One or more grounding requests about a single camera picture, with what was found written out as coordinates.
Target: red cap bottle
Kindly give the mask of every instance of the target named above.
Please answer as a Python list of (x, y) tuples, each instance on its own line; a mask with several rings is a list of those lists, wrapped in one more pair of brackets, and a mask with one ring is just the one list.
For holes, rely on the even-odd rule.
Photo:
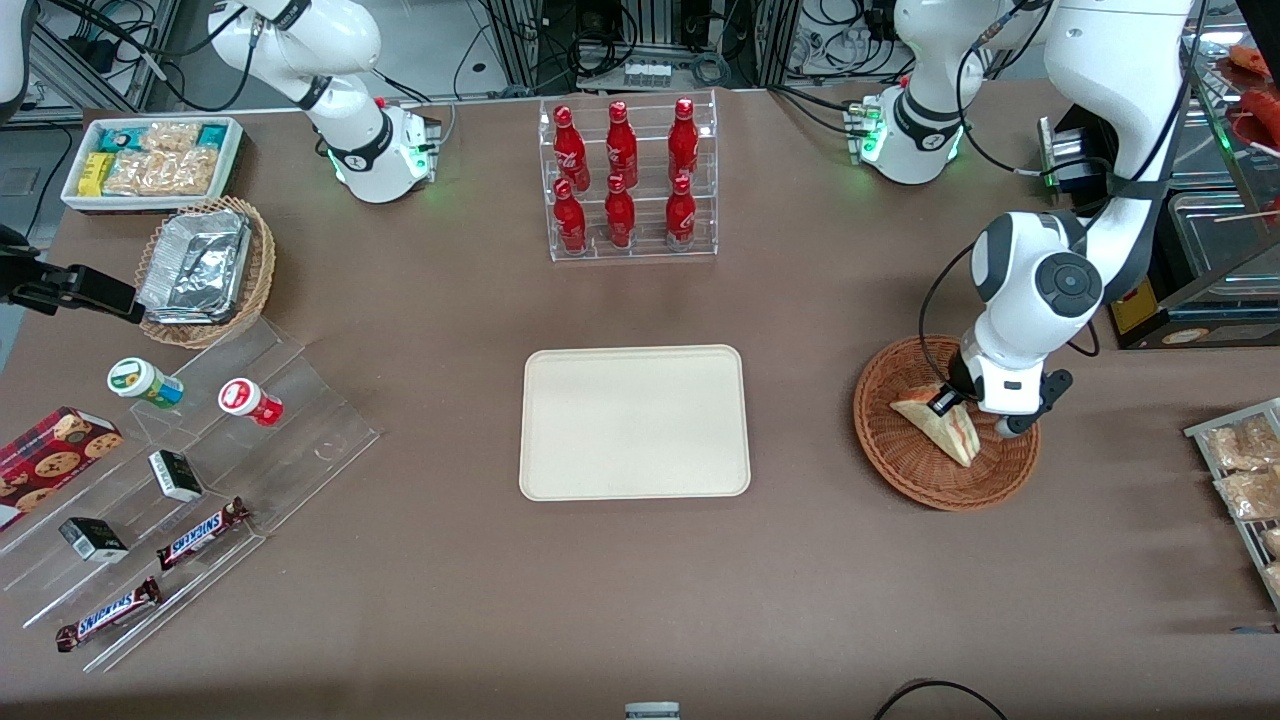
[(627, 187), (640, 182), (640, 158), (636, 151), (636, 131), (627, 120), (627, 104), (609, 102), (609, 135), (604, 140), (609, 152), (609, 173), (618, 173)]
[(552, 115), (556, 119), (556, 164), (576, 192), (586, 192), (591, 187), (591, 173), (586, 169), (586, 143), (573, 127), (573, 113), (559, 105)]
[(609, 219), (609, 242), (618, 250), (631, 247), (636, 228), (636, 205), (627, 192), (621, 173), (609, 176), (609, 197), (604, 201), (604, 215)]
[(564, 252), (581, 255), (586, 252), (586, 214), (582, 213), (582, 204), (573, 197), (573, 186), (567, 178), (556, 178), (552, 188), (556, 191), (552, 213), (556, 215), (556, 229)]
[(689, 97), (676, 100), (676, 122), (667, 136), (667, 152), (671, 182), (676, 182), (680, 173), (692, 177), (698, 170), (698, 127), (694, 126), (694, 101)]
[(689, 195), (689, 176), (681, 173), (671, 183), (672, 193), (667, 199), (667, 247), (676, 252), (684, 252), (694, 243), (694, 214), (698, 204)]

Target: clear acrylic stand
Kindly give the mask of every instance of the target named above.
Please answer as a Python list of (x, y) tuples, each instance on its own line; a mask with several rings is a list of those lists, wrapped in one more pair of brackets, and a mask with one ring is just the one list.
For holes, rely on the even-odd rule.
[[(86, 673), (109, 670), (256, 550), (302, 503), (378, 439), (378, 432), (333, 391), (302, 356), (302, 346), (259, 319), (174, 373), (186, 386), (172, 411), (137, 402), (119, 423), (127, 443), (104, 461), (96, 480), (63, 488), (4, 533), (0, 589), (24, 628), (49, 637), (109, 605), (155, 575), (164, 602), (106, 628), (76, 648), (69, 662)], [(247, 377), (279, 397), (284, 416), (270, 428), (218, 407), (216, 393)], [(196, 502), (160, 493), (148, 457), (159, 448), (186, 454), (205, 488)], [(156, 551), (241, 497), (252, 516), (168, 573)], [(68, 518), (100, 518), (129, 553), (114, 565), (81, 560), (58, 527)]]
[[(667, 199), (671, 197), (671, 178), (667, 168), (667, 135), (675, 120), (676, 100), (694, 100), (694, 124), (698, 126), (698, 170), (692, 177), (691, 193), (698, 204), (694, 215), (694, 241), (689, 250), (675, 252), (667, 247)], [(713, 258), (719, 250), (717, 224), (717, 182), (718, 154), (716, 140), (718, 124), (716, 118), (716, 95), (713, 92), (686, 94), (637, 94), (626, 96), (627, 115), (636, 131), (640, 155), (640, 182), (630, 190), (636, 206), (635, 241), (631, 249), (618, 250), (609, 242), (609, 227), (604, 217), (604, 200), (608, 197), (607, 179), (609, 161), (604, 140), (609, 133), (609, 111), (599, 106), (595, 99), (563, 97), (544, 100), (539, 114), (539, 156), (543, 170), (543, 204), (547, 206), (547, 237), (553, 261), (590, 260), (682, 260)], [(559, 241), (556, 228), (556, 215), (552, 208), (556, 196), (552, 183), (559, 177), (556, 165), (556, 124), (550, 119), (552, 110), (567, 105), (573, 111), (573, 124), (586, 143), (586, 165), (591, 173), (591, 186), (577, 195), (586, 211), (586, 252), (568, 255)]]

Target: snack box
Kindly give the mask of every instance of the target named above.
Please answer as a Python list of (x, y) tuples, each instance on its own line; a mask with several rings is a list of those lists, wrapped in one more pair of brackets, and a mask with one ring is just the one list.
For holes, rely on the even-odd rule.
[[(214, 165), (214, 179), (209, 183), (205, 195), (169, 195), (150, 197), (128, 197), (111, 195), (81, 195), (79, 178), (84, 173), (84, 164), (90, 155), (100, 150), (102, 136), (114, 131), (123, 131), (147, 126), (154, 122), (172, 123), (197, 123), (202, 126), (225, 126), (227, 135), (223, 136), (221, 147), (218, 150), (218, 164)], [(70, 172), (67, 173), (67, 182), (63, 183), (63, 202), (73, 210), (86, 214), (96, 213), (152, 213), (168, 211), (188, 205), (196, 205), (205, 200), (216, 200), (225, 195), (230, 183), (232, 170), (236, 167), (236, 156), (239, 150), (243, 129), (241, 124), (227, 115), (152, 115), (134, 118), (111, 118), (93, 120), (84, 128), (84, 137), (76, 151), (76, 160)]]
[(59, 407), (0, 447), (0, 530), (35, 510), (124, 438), (106, 420)]

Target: table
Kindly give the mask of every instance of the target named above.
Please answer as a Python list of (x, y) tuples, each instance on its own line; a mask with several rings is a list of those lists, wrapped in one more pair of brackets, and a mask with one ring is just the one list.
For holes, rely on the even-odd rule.
[[(547, 258), (536, 101), (461, 108), (439, 182), (387, 206), (334, 182), (302, 114), (242, 115), (237, 193), (279, 247), (266, 314), (387, 434), (106, 675), (0, 624), (0, 716), (586, 719), (669, 698), (691, 720), (869, 717), (919, 676), (1020, 719), (1276, 716), (1280, 641), (1226, 632), (1274, 614), (1180, 434), (1280, 395), (1276, 352), (1121, 354), (1100, 316), (1101, 357), (1053, 357), (1076, 384), (1033, 480), (978, 514), (915, 505), (856, 446), (858, 372), (991, 218), (1047, 204), (972, 151), (893, 186), (768, 94), (719, 99), (719, 258), (611, 268)], [(1034, 119), (1065, 106), (993, 82), (972, 115), (1030, 163)], [(155, 222), (69, 211), (52, 259), (131, 277)], [(957, 273), (931, 329), (978, 310)], [(745, 495), (521, 496), (530, 354), (716, 342), (744, 357)], [(124, 413), (102, 374), (129, 354), (186, 357), (92, 313), (29, 315), (0, 437), (59, 404)]]

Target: woven basket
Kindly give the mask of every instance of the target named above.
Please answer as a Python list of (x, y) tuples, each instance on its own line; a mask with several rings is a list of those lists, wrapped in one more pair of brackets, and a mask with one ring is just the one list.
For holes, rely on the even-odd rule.
[[(204, 350), (224, 336), (247, 329), (262, 313), (262, 306), (266, 305), (266, 296), (271, 292), (271, 274), (275, 272), (275, 241), (271, 238), (271, 228), (266, 227), (262, 215), (252, 205), (237, 197), (209, 200), (183, 208), (175, 215), (193, 215), (215, 210), (236, 210), (248, 215), (253, 223), (250, 256), (244, 261), (244, 279), (241, 282), (238, 310), (229, 322), (221, 325), (161, 325), (142, 320), (142, 332), (154, 341), (178, 345), (188, 350)], [(146, 277), (147, 268), (151, 265), (151, 254), (155, 251), (159, 237), (160, 228), (156, 228), (151, 233), (151, 242), (147, 242), (146, 250), (142, 251), (138, 270), (133, 274), (134, 287), (142, 287), (142, 278)]]
[[(960, 351), (952, 337), (928, 336), (925, 342), (943, 369)], [(1039, 424), (1016, 438), (1002, 438), (996, 432), (997, 418), (970, 404), (982, 450), (973, 466), (963, 468), (888, 406), (904, 391), (937, 382), (915, 337), (872, 357), (854, 391), (854, 428), (867, 457), (895, 489), (929, 507), (980, 510), (1009, 500), (1036, 469)]]

